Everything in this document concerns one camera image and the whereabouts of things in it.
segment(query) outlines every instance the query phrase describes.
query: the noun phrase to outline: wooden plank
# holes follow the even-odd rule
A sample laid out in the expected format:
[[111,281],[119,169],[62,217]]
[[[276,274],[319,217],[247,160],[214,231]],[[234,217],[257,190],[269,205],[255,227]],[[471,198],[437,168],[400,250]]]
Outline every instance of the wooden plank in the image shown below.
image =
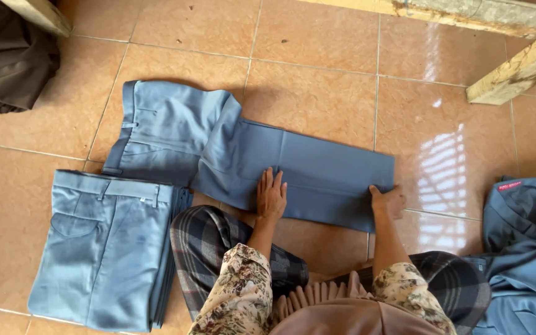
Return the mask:
[[512,0],[300,0],[536,38],[536,4]]
[[24,19],[57,36],[69,37],[71,24],[48,0],[1,0]]
[[470,103],[501,105],[536,85],[536,41],[466,89]]

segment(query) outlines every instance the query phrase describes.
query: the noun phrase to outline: hand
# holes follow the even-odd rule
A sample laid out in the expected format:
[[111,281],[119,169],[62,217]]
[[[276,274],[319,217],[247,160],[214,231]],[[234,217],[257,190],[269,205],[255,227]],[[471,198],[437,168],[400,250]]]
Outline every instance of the hand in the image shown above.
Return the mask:
[[374,214],[386,213],[392,220],[403,218],[403,209],[407,207],[407,199],[403,195],[403,187],[395,185],[388,193],[380,193],[376,186],[369,186],[372,193],[372,209]]
[[258,181],[258,216],[277,221],[287,207],[287,183],[280,185],[282,171],[272,178],[272,168],[264,170]]

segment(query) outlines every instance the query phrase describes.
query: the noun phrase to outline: belt loop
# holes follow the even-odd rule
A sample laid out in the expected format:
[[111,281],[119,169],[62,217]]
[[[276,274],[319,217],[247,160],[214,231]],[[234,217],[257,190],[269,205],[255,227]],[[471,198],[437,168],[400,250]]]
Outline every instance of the belt loop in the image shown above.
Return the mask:
[[156,208],[156,206],[158,206],[159,204],[159,193],[160,193],[160,185],[157,185],[157,195],[153,201],[153,208]]
[[107,188],[109,188],[109,185],[111,185],[111,181],[108,181],[107,185],[105,185],[105,187],[102,189],[102,191],[100,191],[100,193],[98,194],[98,199],[97,200],[102,200],[102,196],[105,195],[105,193],[107,192]]

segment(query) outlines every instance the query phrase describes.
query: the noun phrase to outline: dark brown cloth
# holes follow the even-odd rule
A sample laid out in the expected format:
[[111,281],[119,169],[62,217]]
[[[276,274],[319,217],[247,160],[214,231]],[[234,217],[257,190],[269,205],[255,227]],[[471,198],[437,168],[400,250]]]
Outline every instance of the dark brown cloth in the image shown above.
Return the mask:
[[0,1],[0,113],[32,109],[57,69],[55,39]]

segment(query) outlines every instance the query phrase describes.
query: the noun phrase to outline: brown fabric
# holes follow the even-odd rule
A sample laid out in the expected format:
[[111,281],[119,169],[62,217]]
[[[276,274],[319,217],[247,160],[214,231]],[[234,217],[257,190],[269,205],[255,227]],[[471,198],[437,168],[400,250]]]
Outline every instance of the brown fabric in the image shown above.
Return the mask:
[[441,334],[409,311],[374,298],[351,272],[348,285],[334,283],[297,287],[275,304],[279,324],[271,335]]
[[58,68],[55,40],[0,1],[0,113],[32,109]]

